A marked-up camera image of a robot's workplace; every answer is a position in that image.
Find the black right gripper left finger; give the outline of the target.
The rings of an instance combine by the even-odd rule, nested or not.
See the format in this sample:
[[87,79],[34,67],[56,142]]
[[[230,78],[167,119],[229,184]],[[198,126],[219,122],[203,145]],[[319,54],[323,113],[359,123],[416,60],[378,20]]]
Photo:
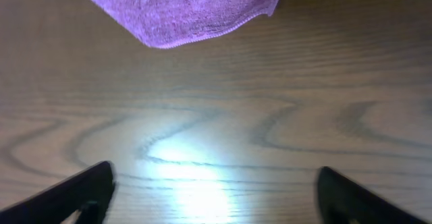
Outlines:
[[1,211],[1,222],[57,224],[75,211],[77,223],[101,224],[115,191],[113,169],[102,161],[65,181]]

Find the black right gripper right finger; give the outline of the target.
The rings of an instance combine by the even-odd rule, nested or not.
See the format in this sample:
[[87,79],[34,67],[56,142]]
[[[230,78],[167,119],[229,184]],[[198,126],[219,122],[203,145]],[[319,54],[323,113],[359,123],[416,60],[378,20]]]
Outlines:
[[316,197],[324,224],[427,224],[330,167],[318,172]]

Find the purple microfiber cloth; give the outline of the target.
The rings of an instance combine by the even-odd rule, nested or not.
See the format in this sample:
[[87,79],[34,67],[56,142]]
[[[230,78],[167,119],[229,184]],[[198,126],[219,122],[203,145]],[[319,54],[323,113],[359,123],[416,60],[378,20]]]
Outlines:
[[148,47],[170,49],[222,36],[271,16],[279,0],[91,0]]

